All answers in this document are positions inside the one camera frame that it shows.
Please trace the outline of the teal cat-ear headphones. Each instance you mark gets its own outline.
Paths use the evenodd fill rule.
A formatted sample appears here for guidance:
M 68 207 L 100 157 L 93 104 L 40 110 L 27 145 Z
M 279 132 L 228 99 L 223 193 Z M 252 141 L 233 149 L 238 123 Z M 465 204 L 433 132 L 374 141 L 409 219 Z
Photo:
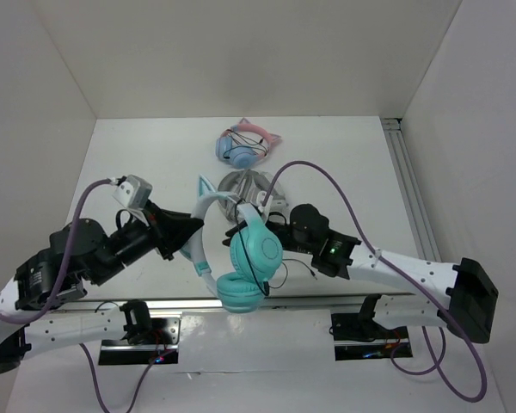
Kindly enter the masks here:
M 246 247 L 238 242 L 238 237 L 234 237 L 229 246 L 234 270 L 217 279 L 212 277 L 201 229 L 181 248 L 181 253 L 226 311 L 249 313 L 269 295 L 268 282 L 282 264 L 283 248 L 252 204 L 241 201 L 235 193 L 219 192 L 204 176 L 199 176 L 197 203 L 191 215 L 204 219 L 212 203 L 221 200 L 232 204 L 236 216 L 248 225 L 244 234 Z

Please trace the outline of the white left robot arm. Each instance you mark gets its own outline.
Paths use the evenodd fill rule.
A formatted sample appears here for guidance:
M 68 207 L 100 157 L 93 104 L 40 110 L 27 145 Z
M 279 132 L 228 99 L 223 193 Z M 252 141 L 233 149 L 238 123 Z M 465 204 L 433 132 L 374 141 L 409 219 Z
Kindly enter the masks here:
M 49 237 L 49 247 L 25 261 L 0 292 L 0 314 L 27 319 L 49 304 L 53 310 L 82 299 L 86 282 L 101 286 L 153 250 L 164 260 L 186 245 L 203 219 L 146 203 L 141 218 L 132 213 L 107 234 L 94 219 L 79 219 Z M 130 299 L 112 310 L 61 322 L 49 315 L 23 324 L 0 320 L 0 374 L 23 359 L 55 348 L 94 340 L 145 342 L 153 323 L 147 304 Z

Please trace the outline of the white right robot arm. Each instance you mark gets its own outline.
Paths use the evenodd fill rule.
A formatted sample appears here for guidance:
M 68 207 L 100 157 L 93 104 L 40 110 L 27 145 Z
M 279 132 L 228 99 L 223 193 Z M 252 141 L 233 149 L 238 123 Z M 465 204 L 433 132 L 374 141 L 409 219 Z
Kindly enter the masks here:
M 424 325 L 446 327 L 473 343 L 490 340 L 499 292 L 473 259 L 432 262 L 376 249 L 330 229 L 328 218 L 311 204 L 294 207 L 283 223 L 242 221 L 226 236 L 234 270 L 220 276 L 212 290 L 228 311 L 254 311 L 288 251 L 309 255 L 310 265 L 330 278 L 370 281 L 406 293 L 401 300 L 380 293 L 365 298 L 358 317 L 365 336 Z

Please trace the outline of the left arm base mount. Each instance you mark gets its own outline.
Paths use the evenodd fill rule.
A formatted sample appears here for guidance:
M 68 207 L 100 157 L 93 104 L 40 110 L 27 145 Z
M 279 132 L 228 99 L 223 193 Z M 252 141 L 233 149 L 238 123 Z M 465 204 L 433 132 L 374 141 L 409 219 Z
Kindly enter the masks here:
M 127 332 L 121 339 L 101 341 L 100 366 L 174 365 L 179 361 L 181 316 L 152 316 L 148 305 L 130 300 L 119 306 L 126 315 Z

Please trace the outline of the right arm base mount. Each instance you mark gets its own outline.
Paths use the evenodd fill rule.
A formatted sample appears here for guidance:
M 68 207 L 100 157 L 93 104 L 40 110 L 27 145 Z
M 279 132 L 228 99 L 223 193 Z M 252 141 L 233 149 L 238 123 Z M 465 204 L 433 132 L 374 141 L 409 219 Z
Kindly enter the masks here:
M 371 294 L 358 312 L 331 314 L 329 334 L 334 339 L 336 361 L 411 358 L 413 356 L 406 327 L 387 330 L 373 321 L 374 305 L 382 297 Z

